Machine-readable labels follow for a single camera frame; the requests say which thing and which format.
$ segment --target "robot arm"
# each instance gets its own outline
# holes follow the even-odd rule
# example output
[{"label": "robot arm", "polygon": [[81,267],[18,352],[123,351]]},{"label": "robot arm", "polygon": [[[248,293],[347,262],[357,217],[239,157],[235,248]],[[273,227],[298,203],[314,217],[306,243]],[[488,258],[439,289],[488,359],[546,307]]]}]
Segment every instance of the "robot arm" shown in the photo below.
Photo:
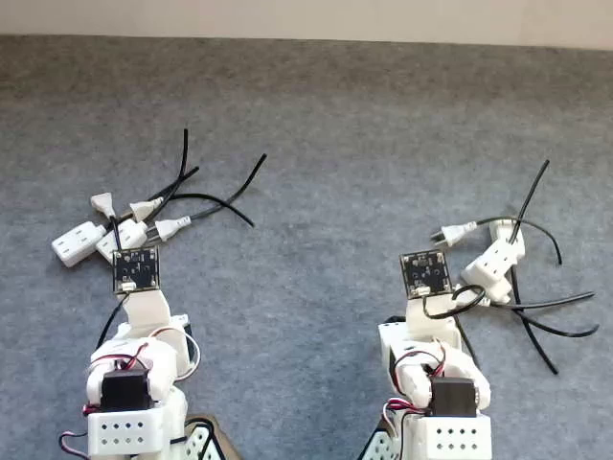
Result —
[{"label": "robot arm", "polygon": [[[157,264],[147,264],[157,261],[157,251],[141,248],[116,254],[115,272],[131,273],[129,282],[116,289],[127,295],[123,307],[128,321],[90,358],[83,409],[88,455],[79,456],[89,460],[239,460],[215,421],[187,416],[186,397],[174,386],[195,371],[200,350],[191,336],[188,316],[170,315],[159,288]],[[118,270],[117,261],[127,265]],[[75,453],[65,446],[63,437],[60,445]]]},{"label": "robot arm", "polygon": [[409,298],[405,321],[378,327],[383,366],[400,396],[385,403],[359,459],[385,452],[383,458],[394,460],[490,460],[490,420],[481,413],[489,406],[489,383],[462,351],[453,318],[424,313],[424,296],[431,313],[457,308],[444,254],[400,261]]}]

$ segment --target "circuit board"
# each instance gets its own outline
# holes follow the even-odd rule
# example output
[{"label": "circuit board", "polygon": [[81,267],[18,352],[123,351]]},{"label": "circuit board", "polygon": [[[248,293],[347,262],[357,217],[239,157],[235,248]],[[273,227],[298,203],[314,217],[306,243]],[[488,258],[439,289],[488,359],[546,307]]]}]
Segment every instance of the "circuit board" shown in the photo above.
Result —
[{"label": "circuit board", "polygon": [[400,266],[409,299],[452,292],[447,261],[442,251],[402,254]]},{"label": "circuit board", "polygon": [[116,251],[113,256],[113,291],[116,294],[160,287],[157,246]]}]

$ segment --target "metal prong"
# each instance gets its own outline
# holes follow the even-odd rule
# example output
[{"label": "metal prong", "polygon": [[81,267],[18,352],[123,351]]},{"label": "metal prong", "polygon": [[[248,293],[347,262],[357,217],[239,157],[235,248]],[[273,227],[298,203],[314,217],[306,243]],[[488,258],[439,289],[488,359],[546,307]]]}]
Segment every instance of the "metal prong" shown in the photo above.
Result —
[{"label": "metal prong", "polygon": [[432,235],[430,235],[430,240],[432,240],[433,242],[441,242],[444,240],[444,233],[443,232],[433,233]]}]

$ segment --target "electrical plug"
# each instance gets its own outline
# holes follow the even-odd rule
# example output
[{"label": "electrical plug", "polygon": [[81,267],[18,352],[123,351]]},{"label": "electrical plug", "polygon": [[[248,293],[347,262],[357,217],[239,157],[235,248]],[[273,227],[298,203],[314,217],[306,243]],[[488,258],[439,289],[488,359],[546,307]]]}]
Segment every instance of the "electrical plug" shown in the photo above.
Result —
[{"label": "electrical plug", "polygon": [[477,222],[467,222],[460,225],[446,225],[441,227],[441,231],[433,234],[430,240],[435,246],[451,247],[460,241],[465,235],[477,228]]},{"label": "electrical plug", "polygon": [[130,209],[132,210],[132,214],[137,222],[141,220],[145,220],[149,214],[153,212],[155,208],[157,208],[164,198],[159,196],[151,201],[138,201],[136,203],[130,203]]},{"label": "electrical plug", "polygon": [[[491,235],[491,240],[495,242],[496,240],[504,240],[507,242],[513,233],[513,227],[515,226],[515,221],[509,218],[495,220],[489,223],[489,234]],[[521,233],[521,228],[517,232],[517,236],[515,237],[515,241],[513,242],[513,246],[517,251],[517,260],[521,260],[526,255],[526,244],[524,243],[524,236]]]},{"label": "electrical plug", "polygon": [[89,200],[94,209],[103,213],[107,219],[115,217],[115,210],[113,209],[113,196],[111,193],[106,192],[104,194],[93,195]]},{"label": "electrical plug", "polygon": [[[144,222],[135,222],[128,218],[119,224],[118,231],[122,249],[141,247],[147,241],[147,225]],[[112,264],[113,253],[117,250],[114,233],[108,232],[104,238],[98,241],[96,249]]]},{"label": "electrical plug", "polygon": [[190,224],[192,224],[192,220],[189,216],[185,216],[177,219],[157,220],[155,222],[155,228],[157,229],[160,240],[165,242],[180,229]]}]

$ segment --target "white wall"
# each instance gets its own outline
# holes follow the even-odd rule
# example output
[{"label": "white wall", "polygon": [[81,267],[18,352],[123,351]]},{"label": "white wall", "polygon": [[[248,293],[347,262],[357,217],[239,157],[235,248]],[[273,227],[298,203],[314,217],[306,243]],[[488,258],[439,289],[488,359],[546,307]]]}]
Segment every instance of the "white wall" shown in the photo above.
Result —
[{"label": "white wall", "polygon": [[0,0],[0,33],[613,49],[613,0]]}]

